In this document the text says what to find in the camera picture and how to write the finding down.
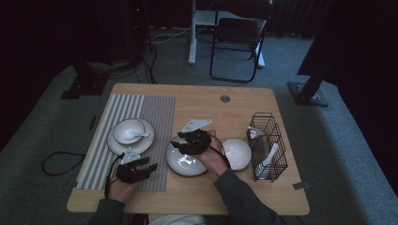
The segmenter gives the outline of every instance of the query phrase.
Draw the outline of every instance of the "person's arm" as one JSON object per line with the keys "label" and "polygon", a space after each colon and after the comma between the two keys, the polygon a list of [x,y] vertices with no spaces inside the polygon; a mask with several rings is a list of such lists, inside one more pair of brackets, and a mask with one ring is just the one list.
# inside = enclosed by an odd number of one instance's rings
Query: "person's arm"
{"label": "person's arm", "polygon": [[[215,130],[207,133],[216,137]],[[210,146],[222,150],[221,143],[215,138],[212,138]],[[235,224],[282,224],[279,216],[258,199],[252,188],[228,169],[218,153],[208,148],[204,153],[193,157],[198,158],[210,172],[217,175],[214,185]]]}
{"label": "person's arm", "polygon": [[123,209],[126,204],[112,199],[101,199],[96,214],[88,225],[121,225],[123,224]]}
{"label": "person's arm", "polygon": [[278,215],[264,205],[252,188],[241,181],[237,175],[226,170],[214,182],[220,192],[228,214],[235,224],[280,224]]}
{"label": "person's arm", "polygon": [[123,224],[123,209],[140,183],[127,184],[114,176],[109,186],[108,198],[99,201],[97,211],[88,225]]}

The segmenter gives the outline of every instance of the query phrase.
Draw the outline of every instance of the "small white bowl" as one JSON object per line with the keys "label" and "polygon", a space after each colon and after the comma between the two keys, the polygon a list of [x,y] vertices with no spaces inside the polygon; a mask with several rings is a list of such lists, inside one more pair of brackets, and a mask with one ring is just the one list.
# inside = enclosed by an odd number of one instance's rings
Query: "small white bowl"
{"label": "small white bowl", "polygon": [[136,143],[142,137],[137,136],[132,138],[132,133],[144,133],[145,126],[143,122],[138,119],[123,120],[115,126],[114,138],[118,143],[131,144]]}
{"label": "small white bowl", "polygon": [[235,172],[244,171],[252,159],[250,146],[241,139],[228,139],[222,143],[225,155],[231,164],[231,170]]}

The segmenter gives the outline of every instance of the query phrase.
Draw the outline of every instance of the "white bowl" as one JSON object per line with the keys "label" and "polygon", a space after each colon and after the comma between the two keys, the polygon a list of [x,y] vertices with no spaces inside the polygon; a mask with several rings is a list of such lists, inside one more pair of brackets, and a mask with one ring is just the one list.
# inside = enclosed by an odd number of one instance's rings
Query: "white bowl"
{"label": "white bowl", "polygon": [[[178,136],[172,139],[172,142],[182,142]],[[207,171],[206,167],[195,157],[182,155],[178,148],[174,148],[171,143],[167,145],[166,161],[170,169],[174,172],[188,177],[197,176]]]}
{"label": "white bowl", "polygon": [[222,143],[225,155],[231,164],[231,170],[235,172],[244,171],[252,159],[250,146],[241,139],[228,139]]}
{"label": "white bowl", "polygon": [[112,127],[111,131],[108,133],[107,144],[109,149],[111,149],[113,153],[120,156],[123,153],[126,153],[127,151],[132,149],[136,154],[141,154],[152,145],[152,143],[155,141],[155,129],[146,120],[144,119],[138,119],[138,120],[143,122],[145,126],[145,132],[149,134],[149,137],[142,138],[138,142],[134,142],[131,144],[121,144],[115,140],[114,138],[115,127]]}
{"label": "white bowl", "polygon": [[140,140],[141,136],[133,137],[133,133],[144,133],[145,126],[138,119],[123,120],[115,126],[114,138],[118,143],[131,144]]}

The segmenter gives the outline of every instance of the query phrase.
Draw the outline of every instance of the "white object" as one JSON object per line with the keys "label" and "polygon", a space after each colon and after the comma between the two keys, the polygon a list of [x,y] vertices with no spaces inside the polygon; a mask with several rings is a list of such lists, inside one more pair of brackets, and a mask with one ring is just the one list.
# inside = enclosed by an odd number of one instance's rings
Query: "white object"
{"label": "white object", "polygon": [[260,136],[264,136],[266,135],[266,133],[260,129],[256,129],[254,127],[249,127],[249,131],[250,131],[250,137],[251,139],[255,139],[258,138]]}
{"label": "white object", "polygon": [[122,160],[120,161],[120,165],[128,164],[129,162],[133,162],[137,159],[140,159],[141,156],[136,154],[134,150],[129,150],[126,152]]}
{"label": "white object", "polygon": [[149,137],[149,134],[148,133],[136,133],[136,132],[134,132],[132,129],[129,129],[129,130],[127,130],[125,133],[124,133],[124,135],[123,135],[123,139],[124,140],[127,140],[127,141],[129,141],[129,140],[132,140],[132,139],[134,139],[134,138],[137,138],[137,137],[145,137],[145,138],[147,138],[147,137]]}
{"label": "white object", "polygon": [[[172,142],[181,143],[182,141],[178,136],[172,139]],[[174,148],[171,143],[166,148],[166,161],[170,169],[183,176],[196,176],[207,171],[197,158],[182,155],[178,148]]]}
{"label": "white object", "polygon": [[109,149],[111,149],[113,153],[120,156],[123,153],[126,153],[127,151],[133,149],[136,154],[141,154],[150,147],[150,145],[155,140],[155,129],[146,120],[144,119],[138,119],[138,120],[140,120],[144,124],[145,132],[149,134],[149,137],[140,139],[138,142],[134,142],[132,144],[121,144],[117,142],[114,138],[115,127],[113,127],[109,132],[107,138],[108,147]]}
{"label": "white object", "polygon": [[144,133],[145,126],[139,119],[127,119],[116,124],[114,138],[118,143],[136,143],[142,138],[138,133]]}
{"label": "white object", "polygon": [[193,132],[196,129],[202,128],[209,124],[211,124],[211,120],[209,119],[190,119],[188,124],[181,129],[181,132],[182,133]]}
{"label": "white object", "polygon": [[205,219],[197,215],[166,215],[158,217],[149,225],[205,225]]}
{"label": "white object", "polygon": [[225,155],[231,164],[231,170],[241,172],[245,170],[252,159],[250,146],[241,139],[228,139],[222,143]]}
{"label": "white object", "polygon": [[269,174],[269,167],[267,168],[267,165],[271,163],[273,157],[275,156],[275,153],[278,151],[279,145],[275,142],[272,145],[271,151],[269,152],[269,155],[267,156],[266,159],[264,159],[263,162],[258,164],[258,166],[255,168],[255,174],[258,176],[259,180],[265,180],[268,177]]}

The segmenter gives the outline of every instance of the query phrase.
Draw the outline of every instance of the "black wire basket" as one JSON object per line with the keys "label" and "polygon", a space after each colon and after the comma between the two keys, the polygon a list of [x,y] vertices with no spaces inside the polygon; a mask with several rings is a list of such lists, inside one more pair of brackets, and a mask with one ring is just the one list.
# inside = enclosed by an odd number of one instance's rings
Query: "black wire basket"
{"label": "black wire basket", "polygon": [[247,131],[254,181],[275,181],[287,168],[281,131],[272,113],[256,112]]}

